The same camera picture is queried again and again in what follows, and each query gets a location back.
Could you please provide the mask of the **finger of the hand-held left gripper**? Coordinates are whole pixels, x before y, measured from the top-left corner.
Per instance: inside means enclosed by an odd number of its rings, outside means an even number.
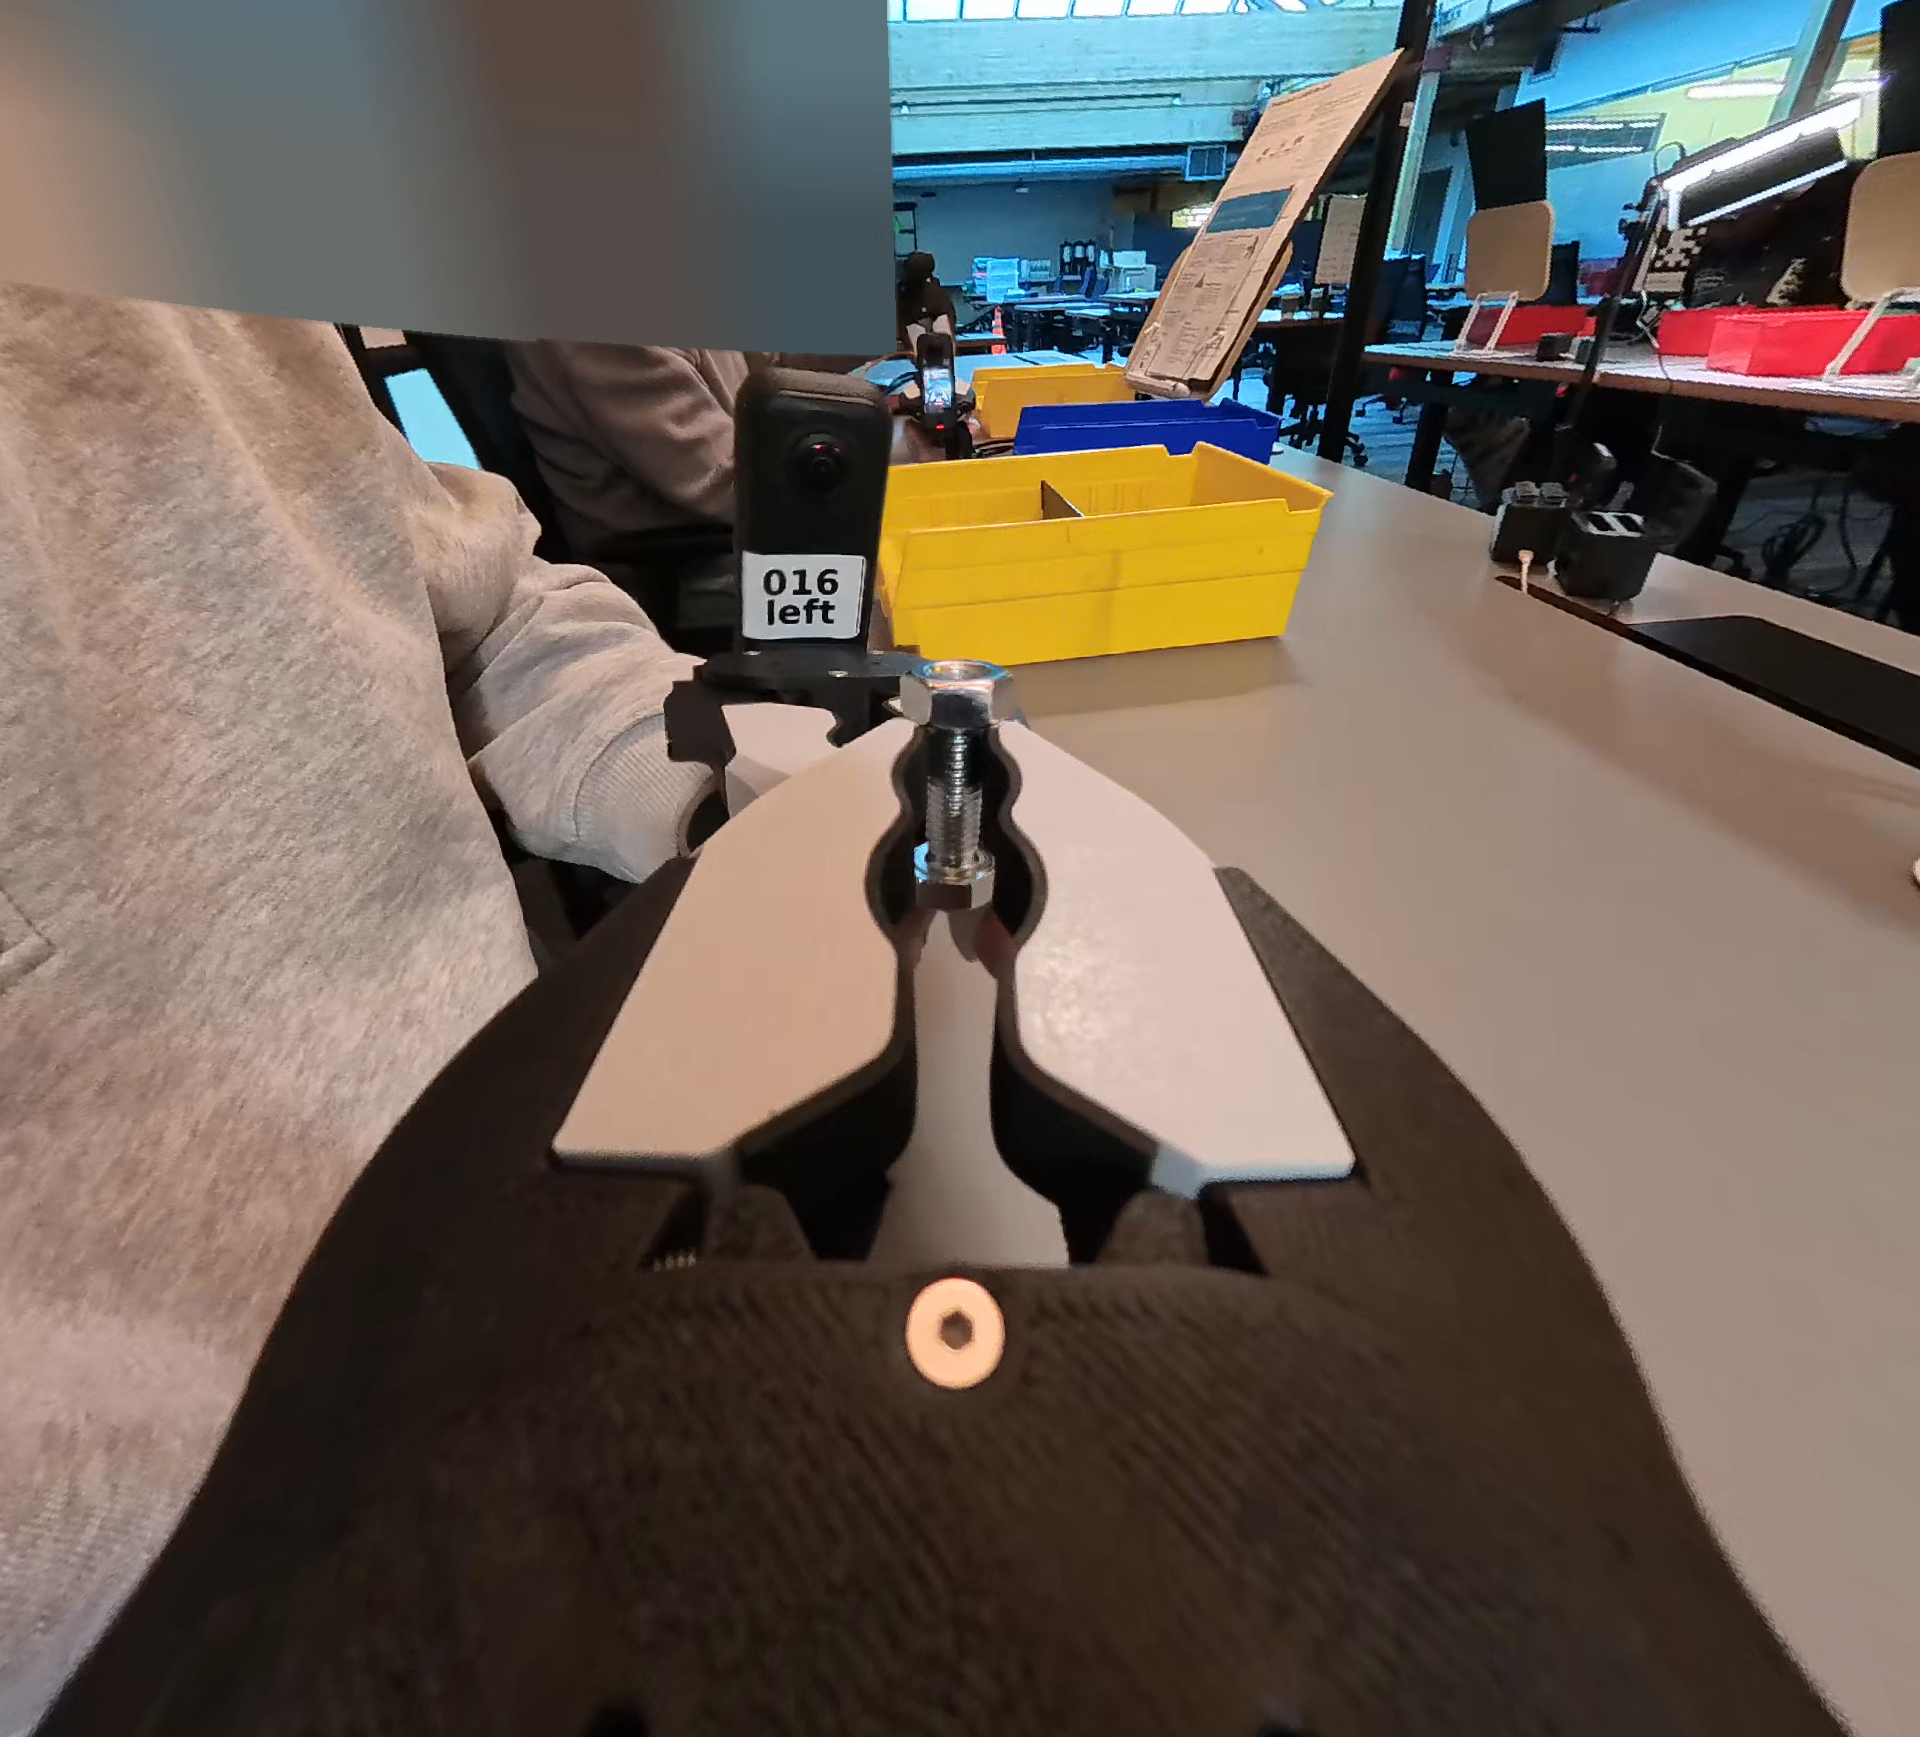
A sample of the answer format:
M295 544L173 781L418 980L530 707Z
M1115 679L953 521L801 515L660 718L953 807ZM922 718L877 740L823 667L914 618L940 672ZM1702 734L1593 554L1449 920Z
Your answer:
M727 733L736 748L727 762L727 817L747 813L793 773L838 749L832 744L832 709L801 701L730 701Z

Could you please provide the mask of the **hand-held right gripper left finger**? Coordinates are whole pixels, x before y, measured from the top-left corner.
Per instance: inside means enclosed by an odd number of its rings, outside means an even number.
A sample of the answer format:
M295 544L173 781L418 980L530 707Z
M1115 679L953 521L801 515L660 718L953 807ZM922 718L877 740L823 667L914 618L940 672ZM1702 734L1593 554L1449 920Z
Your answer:
M903 1068L911 975L876 866L911 744L876 727L710 834L553 1134L561 1165L743 1169Z

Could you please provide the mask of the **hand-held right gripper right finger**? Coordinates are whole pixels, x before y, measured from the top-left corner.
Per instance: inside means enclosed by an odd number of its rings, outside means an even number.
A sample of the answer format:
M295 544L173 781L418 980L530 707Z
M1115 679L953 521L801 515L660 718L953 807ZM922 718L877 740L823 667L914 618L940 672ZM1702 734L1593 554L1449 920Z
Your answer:
M1020 1127L1069 1121L1169 1197L1346 1179L1354 1148L1209 852L1026 723L998 749L1033 881L998 1009L1005 1161L1041 1190L1053 1145Z

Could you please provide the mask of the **steel bolt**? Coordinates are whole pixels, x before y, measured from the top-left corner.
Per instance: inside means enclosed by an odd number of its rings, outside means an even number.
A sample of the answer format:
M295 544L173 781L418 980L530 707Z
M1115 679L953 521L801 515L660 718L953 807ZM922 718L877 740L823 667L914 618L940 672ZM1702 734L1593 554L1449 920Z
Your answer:
M986 781L982 762L994 740L986 733L937 733L914 727L922 749L922 840L937 851L967 851L982 842L982 810L986 810ZM994 888L977 890L971 902L953 893L919 890L919 905L925 910L986 910L994 902Z

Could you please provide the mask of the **person's left forearm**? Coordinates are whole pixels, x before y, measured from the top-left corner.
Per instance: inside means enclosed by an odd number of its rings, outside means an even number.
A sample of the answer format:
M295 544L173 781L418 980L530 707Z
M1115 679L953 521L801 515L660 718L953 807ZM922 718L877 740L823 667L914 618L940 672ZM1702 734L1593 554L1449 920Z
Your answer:
M490 473L421 467L405 523L482 803L535 856L655 877L710 796L660 718L694 663L609 578L535 558L535 516Z

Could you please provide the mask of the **wooden top background desk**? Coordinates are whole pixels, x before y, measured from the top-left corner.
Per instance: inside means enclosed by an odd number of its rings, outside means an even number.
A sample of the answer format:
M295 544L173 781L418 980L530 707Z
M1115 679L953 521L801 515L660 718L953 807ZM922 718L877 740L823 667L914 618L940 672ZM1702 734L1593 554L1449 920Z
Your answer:
M1653 400L1766 406L1803 416L1846 416L1916 425L1916 382L1889 378L1748 378L1712 371L1702 360L1661 360L1653 346L1629 343L1605 351L1597 367L1583 360L1532 356L1463 356L1452 343L1370 343L1362 362L1388 371L1386 388L1402 388L1417 406L1417 428L1402 484L1430 495L1435 451L1444 447L1444 416L1452 406L1501 406L1527 416L1553 412L1553 401L1519 401L1468 394L1467 382L1506 382L1557 394L1562 388L1618 388Z

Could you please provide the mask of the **black desk lamp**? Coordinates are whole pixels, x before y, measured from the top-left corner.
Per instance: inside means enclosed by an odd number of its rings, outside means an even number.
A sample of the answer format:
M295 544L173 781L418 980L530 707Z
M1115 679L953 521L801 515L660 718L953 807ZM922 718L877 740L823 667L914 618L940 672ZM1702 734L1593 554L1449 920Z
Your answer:
M1674 304L1653 304L1639 293L1639 270L1649 239L1661 224L1712 224L1724 229L1730 222L1773 215L1777 222L1805 222L1820 218L1820 235L1831 239L1831 250L1803 250L1796 262L1814 270L1814 283L1823 287L1823 272L1831 272L1831 304L1751 304L1759 310L1849 310L1839 293L1839 257L1846 235L1849 192L1862 169L1872 162L1858 162L1846 151L1846 130L1862 117L1862 98L1839 98L1823 111L1796 116L1778 124L1767 124L1744 140L1724 140L1695 159L1685 159L1645 180L1634 222L1626 235L1626 256L1618 272L1609 278L1605 300L1597 307L1594 335L1586 346L1586 367L1597 367L1615 339L1626 339L1622 310L1634 310L1644 325L1649 310L1664 313ZM1586 428L1594 384L1565 388L1565 400L1553 416L1549 442L1549 475L1578 491L1594 491L1615 473L1615 457L1597 451L1597 438Z

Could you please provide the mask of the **yellow plastic bin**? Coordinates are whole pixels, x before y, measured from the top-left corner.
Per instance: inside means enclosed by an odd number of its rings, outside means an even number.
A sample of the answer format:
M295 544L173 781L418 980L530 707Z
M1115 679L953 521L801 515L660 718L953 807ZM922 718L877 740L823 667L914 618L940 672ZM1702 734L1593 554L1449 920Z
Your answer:
M1020 416L1039 406L1113 406L1132 401L1138 390L1120 362L1020 362L982 360L975 378L975 416L991 442L1010 442Z

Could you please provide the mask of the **yellow bin with divider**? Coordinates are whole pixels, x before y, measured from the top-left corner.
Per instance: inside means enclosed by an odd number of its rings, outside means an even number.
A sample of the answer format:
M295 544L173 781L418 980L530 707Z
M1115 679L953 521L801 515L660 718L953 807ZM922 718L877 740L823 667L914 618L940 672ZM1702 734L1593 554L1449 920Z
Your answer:
M897 651L1005 667L1281 640L1329 500L1216 442L897 467L877 603Z

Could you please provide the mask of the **blue plastic bin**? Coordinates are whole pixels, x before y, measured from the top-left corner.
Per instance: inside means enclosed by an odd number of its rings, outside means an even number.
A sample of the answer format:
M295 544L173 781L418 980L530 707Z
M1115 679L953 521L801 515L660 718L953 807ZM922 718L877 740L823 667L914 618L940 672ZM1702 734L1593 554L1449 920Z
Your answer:
M1079 453L1105 447L1163 447L1193 453L1200 442L1270 463L1281 416L1243 401L1130 400L1024 406L1010 453Z

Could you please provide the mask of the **wooden document stand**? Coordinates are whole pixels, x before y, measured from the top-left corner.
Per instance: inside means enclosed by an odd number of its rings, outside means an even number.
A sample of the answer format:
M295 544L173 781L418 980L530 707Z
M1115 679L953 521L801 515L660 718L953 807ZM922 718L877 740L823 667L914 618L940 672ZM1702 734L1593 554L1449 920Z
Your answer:
M1124 371L1132 390L1210 400L1232 378L1281 283L1295 224L1402 66L1392 47L1268 103L1132 339Z

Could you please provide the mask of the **person's torso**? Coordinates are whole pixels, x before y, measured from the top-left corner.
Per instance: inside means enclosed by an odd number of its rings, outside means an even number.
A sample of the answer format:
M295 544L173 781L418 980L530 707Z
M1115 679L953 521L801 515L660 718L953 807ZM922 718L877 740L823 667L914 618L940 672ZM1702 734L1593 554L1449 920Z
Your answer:
M528 562L327 325L5 283L5 1734L530 975L448 695Z

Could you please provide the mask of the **black battery charger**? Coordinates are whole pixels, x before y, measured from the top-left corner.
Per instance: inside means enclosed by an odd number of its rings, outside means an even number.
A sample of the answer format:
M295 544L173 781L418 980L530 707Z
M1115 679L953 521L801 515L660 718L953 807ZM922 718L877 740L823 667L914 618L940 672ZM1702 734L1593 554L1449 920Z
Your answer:
M1658 531L1626 509L1572 509L1557 548L1553 580L1568 598L1632 603L1653 565Z
M1527 554L1549 562L1568 531L1572 500L1557 479L1511 484L1495 509L1493 562L1519 565Z

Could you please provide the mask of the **small wooden board stand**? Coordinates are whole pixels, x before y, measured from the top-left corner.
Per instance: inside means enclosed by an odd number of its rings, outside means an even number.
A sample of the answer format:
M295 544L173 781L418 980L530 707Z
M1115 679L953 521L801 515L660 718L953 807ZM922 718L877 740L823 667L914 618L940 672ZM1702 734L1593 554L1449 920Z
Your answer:
M1855 180L1839 257L1855 329L1826 362L1841 382L1889 313L1916 313L1916 151L1878 155Z
M1467 224L1457 356L1493 356L1519 307L1536 304L1549 279L1553 208L1547 198L1476 209Z

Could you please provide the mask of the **black monitor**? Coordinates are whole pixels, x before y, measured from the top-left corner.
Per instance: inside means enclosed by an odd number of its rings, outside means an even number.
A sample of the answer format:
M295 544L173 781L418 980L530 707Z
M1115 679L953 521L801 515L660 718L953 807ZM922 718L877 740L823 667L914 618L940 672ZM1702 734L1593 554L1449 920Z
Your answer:
M1493 111L1467 124L1476 209L1547 198L1547 106L1538 98Z
M1877 159L1920 148L1920 0L1893 0L1878 18Z

